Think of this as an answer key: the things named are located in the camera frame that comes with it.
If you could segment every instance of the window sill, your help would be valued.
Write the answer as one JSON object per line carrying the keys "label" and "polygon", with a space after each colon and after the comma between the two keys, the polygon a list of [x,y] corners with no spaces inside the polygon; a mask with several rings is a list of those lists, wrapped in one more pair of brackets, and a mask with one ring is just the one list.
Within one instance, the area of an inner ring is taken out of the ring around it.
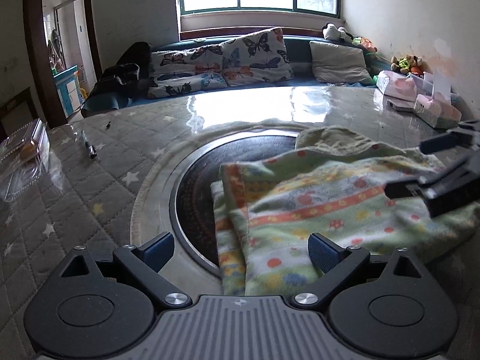
{"label": "window sill", "polygon": [[180,16],[182,32],[224,27],[290,27],[321,31],[323,26],[333,23],[338,27],[345,20],[323,15],[275,10],[232,10],[191,13]]}

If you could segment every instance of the brown wooden door frame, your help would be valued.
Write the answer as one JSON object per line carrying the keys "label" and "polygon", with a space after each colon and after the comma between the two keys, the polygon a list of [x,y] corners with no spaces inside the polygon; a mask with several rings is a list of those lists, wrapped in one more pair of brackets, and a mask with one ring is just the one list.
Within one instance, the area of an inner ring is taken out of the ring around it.
{"label": "brown wooden door frame", "polygon": [[[85,21],[87,25],[88,42],[97,79],[102,74],[100,57],[92,17],[92,1],[83,0],[85,5]],[[45,44],[43,27],[42,0],[23,0],[23,26],[30,68],[37,89],[38,99],[50,127],[58,127],[67,123],[62,102],[55,86],[49,63],[49,53]]]}

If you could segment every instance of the sofa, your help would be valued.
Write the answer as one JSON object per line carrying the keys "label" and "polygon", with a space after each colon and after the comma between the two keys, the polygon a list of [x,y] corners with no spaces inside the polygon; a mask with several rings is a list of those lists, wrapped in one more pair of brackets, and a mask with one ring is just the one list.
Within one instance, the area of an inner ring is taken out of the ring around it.
{"label": "sofa", "polygon": [[[198,48],[201,46],[207,45],[217,45],[228,40],[231,40],[235,37],[232,36],[222,36],[222,37],[211,37],[195,40],[183,40],[181,42],[167,44],[163,46],[152,47],[151,52],[161,52],[161,51],[182,51]],[[262,88],[262,87],[274,87],[274,86],[325,86],[328,84],[318,83],[315,80],[315,77],[312,73],[312,54],[310,42],[324,42],[330,44],[340,44],[347,47],[355,47],[363,51],[363,56],[371,76],[378,74],[380,71],[385,69],[390,69],[390,66],[381,60],[378,60],[375,54],[369,52],[365,48],[348,43],[337,43],[331,40],[325,40],[323,38],[315,38],[309,36],[293,36],[293,35],[284,35],[283,40],[285,42],[286,52],[290,60],[290,65],[295,75],[294,79],[287,81],[279,82],[258,82],[251,85],[245,85],[241,87],[226,87],[219,88],[213,91],[229,91],[229,90],[241,90],[248,88]],[[104,93],[100,96],[91,96],[82,106],[82,115],[83,117],[92,116],[98,113],[108,112],[111,110],[133,107],[140,104],[149,104],[154,101],[163,101],[168,100],[170,97],[164,97],[159,99],[150,99],[147,96],[149,80],[145,77],[139,78],[139,85],[137,90],[134,93],[118,93],[118,92],[109,92]],[[362,87],[361,84],[346,84],[346,86],[352,87]],[[198,93],[203,93],[203,91],[191,92],[188,95],[195,95]]]}

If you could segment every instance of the window frame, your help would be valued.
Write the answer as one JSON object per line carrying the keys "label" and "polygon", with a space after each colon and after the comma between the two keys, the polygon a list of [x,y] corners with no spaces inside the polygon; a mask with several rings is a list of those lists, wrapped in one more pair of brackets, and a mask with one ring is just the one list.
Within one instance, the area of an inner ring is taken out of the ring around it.
{"label": "window frame", "polygon": [[292,12],[292,13],[310,13],[313,15],[320,15],[320,16],[327,16],[327,17],[334,17],[336,19],[340,18],[340,2],[341,0],[337,0],[337,11],[335,13],[328,13],[328,12],[320,12],[314,11],[310,9],[301,9],[297,7],[297,0],[293,0],[293,8],[265,8],[265,7],[241,7],[240,0],[237,0],[236,7],[228,7],[228,8],[207,8],[207,9],[195,9],[191,11],[185,10],[185,5],[183,4],[183,0],[179,0],[180,4],[180,15],[189,15],[193,13],[203,13],[203,12],[224,12],[224,11],[242,11],[242,10],[262,10],[262,11],[282,11],[282,12]]}

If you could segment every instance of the round black cooktop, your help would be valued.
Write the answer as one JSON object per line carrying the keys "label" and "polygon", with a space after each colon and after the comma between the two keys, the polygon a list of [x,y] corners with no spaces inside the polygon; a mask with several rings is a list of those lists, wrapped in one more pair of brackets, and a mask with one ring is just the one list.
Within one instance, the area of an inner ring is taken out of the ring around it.
{"label": "round black cooktop", "polygon": [[[257,135],[241,138],[208,151],[188,169],[178,190],[173,192],[177,193],[176,213],[186,238],[207,260],[218,266],[210,185],[220,180],[220,165],[226,162],[264,160],[294,148],[295,137],[292,136]],[[191,247],[187,243],[182,244],[190,248],[189,254],[204,266]]]}

